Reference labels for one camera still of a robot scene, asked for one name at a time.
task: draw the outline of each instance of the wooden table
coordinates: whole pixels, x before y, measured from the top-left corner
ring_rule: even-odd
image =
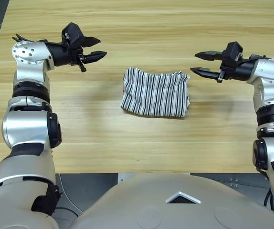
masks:
[[[62,125],[54,149],[56,172],[254,172],[253,87],[203,79],[190,67],[217,70],[220,62],[194,57],[238,41],[244,56],[274,57],[274,0],[12,0],[0,33],[0,129],[11,98],[16,63],[11,39],[58,42],[69,22],[102,43],[85,52],[108,55],[79,68],[49,74],[51,102]],[[191,105],[184,120],[142,118],[120,108],[123,73],[191,74]],[[0,130],[0,161],[10,150]]]

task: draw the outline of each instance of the folded cloth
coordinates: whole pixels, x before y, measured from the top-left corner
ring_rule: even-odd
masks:
[[[185,117],[190,104],[183,72],[148,74],[130,67],[123,78],[121,108],[139,115]]]

